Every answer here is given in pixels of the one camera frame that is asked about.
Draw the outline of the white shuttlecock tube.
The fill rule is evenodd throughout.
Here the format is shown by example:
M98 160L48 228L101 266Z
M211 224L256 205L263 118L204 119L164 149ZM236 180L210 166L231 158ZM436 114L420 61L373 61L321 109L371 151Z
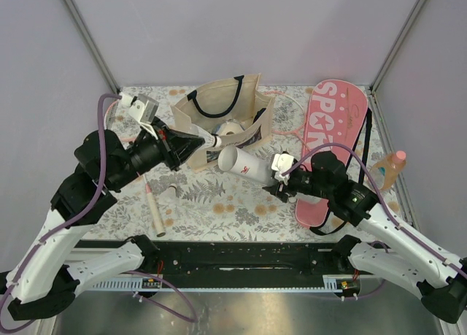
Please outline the white shuttlecock tube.
M227 146L220 152L217 165L222 172L235 174L268 188L279 182L274 179L271 170L273 156L269 160L263 160L238 147Z

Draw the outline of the beige canvas tote bag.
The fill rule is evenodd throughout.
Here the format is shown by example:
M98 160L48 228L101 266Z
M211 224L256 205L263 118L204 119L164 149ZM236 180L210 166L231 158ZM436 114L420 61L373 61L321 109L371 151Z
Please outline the beige canvas tote bag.
M200 172L217 164L220 151L234 145L248 149L271 138L274 97L258 90L259 74L239 75L204 84L171 106L174 127L189 132L196 124L222 139L217 149L199 149L188 159L193 172ZM237 120L244 131L220 136L217 127L226 120Z

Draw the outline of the pink badminton racket left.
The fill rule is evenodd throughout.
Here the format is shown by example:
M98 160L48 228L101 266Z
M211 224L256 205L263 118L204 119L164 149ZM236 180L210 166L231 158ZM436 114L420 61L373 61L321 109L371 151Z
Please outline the pink badminton racket left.
M111 126L110 120L112 116L116 117L118 103L119 101L113 101L107 107L107 110L104 113L104 127L105 128L110 128ZM139 176L139 178L142 178L142 180L144 181L145 192L146 192L146 197L147 197L147 205L149 207L150 214L152 215L152 218L153 218L153 227L155 229L156 236L163 237L166 235L166 230L163 225L163 220L161 219L161 216L158 211L158 206L157 206L155 197L153 195L153 190L150 187L149 181L145 174Z

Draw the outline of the pink badminton racket right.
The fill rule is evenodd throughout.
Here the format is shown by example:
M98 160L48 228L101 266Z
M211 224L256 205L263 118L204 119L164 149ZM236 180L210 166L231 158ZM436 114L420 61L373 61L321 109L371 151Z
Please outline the pink badminton racket right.
M274 150L280 153L285 151L302 158L302 150L308 153L311 148L304 139L304 126L306 112L303 105L292 96L283 91L265 91L267 96L274 97L274 110L272 118L272 134L268 142L261 145L257 154L262 158L272 155Z

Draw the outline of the white tape roll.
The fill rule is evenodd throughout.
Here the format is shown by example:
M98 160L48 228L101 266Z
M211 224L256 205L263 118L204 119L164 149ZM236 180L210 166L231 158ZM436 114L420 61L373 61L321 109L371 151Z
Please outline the white tape roll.
M240 134L243 131L243 125L237 120L226 120L217 127L216 134L220 136L228 136Z

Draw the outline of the white shuttlecock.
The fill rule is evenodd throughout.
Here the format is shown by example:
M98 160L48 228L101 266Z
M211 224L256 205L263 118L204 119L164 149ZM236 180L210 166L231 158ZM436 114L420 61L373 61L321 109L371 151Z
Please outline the white shuttlecock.
M159 203L170 204L177 200L177 185L172 183L156 197Z
M190 126L190 132L204 140L201 149L217 149L222 145L222 139L219 136L209 133L196 124Z

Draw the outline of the pink racket cover bag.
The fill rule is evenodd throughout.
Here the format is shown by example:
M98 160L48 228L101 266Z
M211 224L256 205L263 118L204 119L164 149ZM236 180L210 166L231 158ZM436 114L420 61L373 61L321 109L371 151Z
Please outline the pink racket cover bag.
M364 126L368 100L364 91L343 80L323 80L314 86L306 111L304 142L306 155L319 145L336 142L355 148ZM325 199L299 199L296 220L305 228L321 234L335 231L344 222L328 211Z

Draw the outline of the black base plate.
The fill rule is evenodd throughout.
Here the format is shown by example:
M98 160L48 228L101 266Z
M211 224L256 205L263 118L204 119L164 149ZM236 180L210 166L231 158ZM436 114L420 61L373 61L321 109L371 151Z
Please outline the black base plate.
M311 288L325 275L354 269L334 254L332 243L163 242L141 272L159 272L184 289Z

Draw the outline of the floral table mat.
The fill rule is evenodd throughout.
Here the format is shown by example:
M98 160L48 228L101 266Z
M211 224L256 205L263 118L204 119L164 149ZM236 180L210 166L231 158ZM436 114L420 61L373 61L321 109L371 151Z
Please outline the floral table mat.
M129 95L143 93L158 100L158 116L173 123L170 106L182 99L192 87L124 87ZM283 91L306 109L313 87L261 86L260 91ZM370 140L365 144L364 124L355 152L362 157L368 151L368 169L385 155L377 120L371 118ZM136 136L137 124L117 106L110 129L124 140ZM84 237L85 240L124 240L146 234L151 239L203 242L337 242L349 234L367 242L376 240L349 223L333 234L320 236L296 220L296 203L282 203L262 190L258 183L232 174L222 173L217 166L192 172L186 164L178 172L158 166L146 174L155 199L170 184L177 185L174 203L158 203L166 235L157 238L153 218L147 205L144 181L139 178L116 194L118 203L100 219Z

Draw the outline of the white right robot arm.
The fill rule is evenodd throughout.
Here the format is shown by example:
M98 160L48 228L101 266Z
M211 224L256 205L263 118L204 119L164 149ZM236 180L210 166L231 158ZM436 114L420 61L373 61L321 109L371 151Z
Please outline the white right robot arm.
M466 260L432 242L400 219L375 192L347 176L331 152L315 153L309 171L288 153L271 161L276 184L267 191L286 202L297 194L327 200L329 210L385 243L392 254L345 236L333 249L332 264L342 274L369 272L409 291L438 319L455 324L466 310Z

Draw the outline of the clear bottle pink cap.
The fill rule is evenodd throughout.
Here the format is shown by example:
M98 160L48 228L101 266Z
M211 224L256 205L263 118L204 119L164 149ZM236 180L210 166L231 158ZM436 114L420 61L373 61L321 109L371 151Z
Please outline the clear bottle pink cap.
M403 150L391 153L371 167L369 174L374 183L370 179L367 179L367 182L374 190L389 190L405 165L406 153Z

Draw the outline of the pink badminton racket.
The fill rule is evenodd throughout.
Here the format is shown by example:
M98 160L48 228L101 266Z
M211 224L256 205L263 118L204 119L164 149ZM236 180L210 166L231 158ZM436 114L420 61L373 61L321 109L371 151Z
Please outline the pink badminton racket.
M285 151L302 158L302 150L308 153L311 148L304 139L304 126L306 112L303 105L292 96L283 91L265 91L267 96L274 97L274 110L272 118L272 134L268 142L261 145L257 154L262 158L272 155L274 150L280 153Z
M107 107L107 110L104 113L104 127L105 128L110 128L111 126L110 120L112 116L116 117L118 103L119 101L113 101ZM146 197L147 197L147 205L149 207L150 214L152 215L152 218L153 218L153 227L155 229L156 236L163 237L166 235L166 230L163 225L163 220L161 219L161 216L158 211L158 206L157 206L155 197L153 195L153 190L150 187L149 181L145 174L139 176L139 178L142 178L142 180L144 181L145 192L146 192Z

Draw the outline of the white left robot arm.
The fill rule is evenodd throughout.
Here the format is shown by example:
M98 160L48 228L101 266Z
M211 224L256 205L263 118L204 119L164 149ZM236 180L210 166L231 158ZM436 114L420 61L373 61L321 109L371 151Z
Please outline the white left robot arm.
M114 193L158 164L172 171L205 143L192 134L166 126L155 134L140 131L124 147L111 130L94 131L75 151L74 173L51 199L41 231L20 264L2 273L1 293L11 296L8 311L16 321L53 317L83 291L121 273L150 273L158 268L158 251L146 235L127 238L121 246L85 262L66 257L104 213L117 203Z

